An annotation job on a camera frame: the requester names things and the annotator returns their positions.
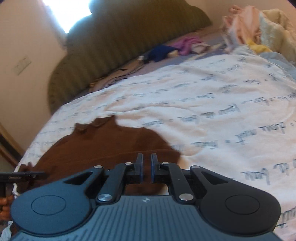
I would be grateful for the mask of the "brown knit sweater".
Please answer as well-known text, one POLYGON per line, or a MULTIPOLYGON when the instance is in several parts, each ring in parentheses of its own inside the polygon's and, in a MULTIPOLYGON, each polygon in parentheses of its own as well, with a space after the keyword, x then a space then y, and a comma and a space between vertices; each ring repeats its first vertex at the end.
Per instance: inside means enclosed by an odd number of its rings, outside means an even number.
POLYGON ((151 182, 151 154, 171 163, 177 163, 181 155, 160 135, 147 128, 119 126, 115 116, 97 118, 89 124, 77 123, 73 133, 57 141, 36 165, 30 161, 20 166, 20 171, 44 171, 47 179, 20 183, 16 190, 21 194, 95 165, 113 169, 117 164, 135 161, 139 153, 144 156, 144 181, 127 185, 125 192, 127 195, 158 194, 163 185, 151 182))

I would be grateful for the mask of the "pink clothes pile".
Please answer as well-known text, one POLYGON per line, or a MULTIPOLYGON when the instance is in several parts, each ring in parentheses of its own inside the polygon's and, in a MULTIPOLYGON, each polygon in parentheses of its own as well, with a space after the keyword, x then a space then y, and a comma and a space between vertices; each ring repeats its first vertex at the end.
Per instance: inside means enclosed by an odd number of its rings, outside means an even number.
POLYGON ((229 9, 229 15, 222 18, 220 27, 227 53, 240 45, 246 45, 247 39, 261 44, 259 15, 260 10, 254 6, 240 8, 234 5, 229 9))

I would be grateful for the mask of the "white script-print duvet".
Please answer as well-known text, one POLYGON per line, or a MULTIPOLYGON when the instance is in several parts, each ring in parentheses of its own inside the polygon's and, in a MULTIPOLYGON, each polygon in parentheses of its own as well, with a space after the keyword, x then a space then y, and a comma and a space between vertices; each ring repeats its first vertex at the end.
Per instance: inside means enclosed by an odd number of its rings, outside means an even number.
POLYGON ((295 240, 295 65, 281 54, 242 46, 80 97, 54 113, 21 163, 37 164, 76 123, 110 115, 158 133, 182 168, 200 165, 272 194, 281 205, 275 232, 295 240))

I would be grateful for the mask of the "blue garment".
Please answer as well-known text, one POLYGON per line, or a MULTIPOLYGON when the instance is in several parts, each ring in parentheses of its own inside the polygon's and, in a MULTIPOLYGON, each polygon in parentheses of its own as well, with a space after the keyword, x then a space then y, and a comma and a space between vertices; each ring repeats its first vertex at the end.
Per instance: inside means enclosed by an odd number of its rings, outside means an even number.
POLYGON ((152 50, 144 54, 144 63, 147 64, 151 61, 159 62, 168 57, 168 54, 177 51, 178 49, 167 45, 158 45, 152 50))

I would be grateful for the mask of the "purple pink garment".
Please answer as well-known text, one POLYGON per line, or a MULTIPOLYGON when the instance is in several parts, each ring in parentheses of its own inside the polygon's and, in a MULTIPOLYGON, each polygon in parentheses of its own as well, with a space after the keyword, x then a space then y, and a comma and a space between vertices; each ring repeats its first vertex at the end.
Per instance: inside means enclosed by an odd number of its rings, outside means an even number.
POLYGON ((203 42, 199 37, 185 37, 171 44, 171 47, 176 48, 180 55, 185 56, 202 54, 210 48, 210 45, 203 42))

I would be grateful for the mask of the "olive green headboard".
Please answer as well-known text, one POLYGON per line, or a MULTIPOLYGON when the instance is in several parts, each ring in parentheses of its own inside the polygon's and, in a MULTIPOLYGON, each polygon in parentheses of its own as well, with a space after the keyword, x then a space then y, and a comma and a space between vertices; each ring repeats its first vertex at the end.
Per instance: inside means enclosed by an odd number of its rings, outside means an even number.
POLYGON ((157 45, 211 25, 206 13, 186 1, 91 1, 91 15, 66 38, 66 56, 51 74, 51 113, 72 101, 95 79, 157 45))

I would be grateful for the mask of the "yellow cloth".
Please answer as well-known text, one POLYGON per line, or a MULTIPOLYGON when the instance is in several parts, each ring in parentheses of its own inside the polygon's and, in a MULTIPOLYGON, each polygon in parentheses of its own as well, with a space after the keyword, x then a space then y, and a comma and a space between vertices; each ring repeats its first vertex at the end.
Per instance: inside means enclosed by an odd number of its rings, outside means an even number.
POLYGON ((256 44, 251 39, 247 39, 246 44, 256 54, 272 52, 271 49, 269 49, 269 47, 267 47, 266 45, 256 44))

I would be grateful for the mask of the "window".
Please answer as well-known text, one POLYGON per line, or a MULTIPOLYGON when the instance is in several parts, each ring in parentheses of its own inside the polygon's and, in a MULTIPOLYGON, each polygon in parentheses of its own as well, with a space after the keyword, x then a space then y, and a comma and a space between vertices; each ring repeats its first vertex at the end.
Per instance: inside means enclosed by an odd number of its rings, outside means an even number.
POLYGON ((69 33, 70 29, 84 17, 92 15, 89 4, 90 0, 47 0, 42 1, 50 16, 57 25, 69 33))

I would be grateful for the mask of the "white wall socket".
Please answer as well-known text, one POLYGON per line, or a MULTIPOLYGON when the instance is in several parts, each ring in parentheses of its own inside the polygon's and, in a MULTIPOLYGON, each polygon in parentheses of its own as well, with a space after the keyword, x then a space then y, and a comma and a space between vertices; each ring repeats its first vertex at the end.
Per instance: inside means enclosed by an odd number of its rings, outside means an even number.
POLYGON ((19 60, 13 67, 13 72, 16 76, 19 76, 26 68, 32 63, 30 58, 26 55, 21 60, 19 60))

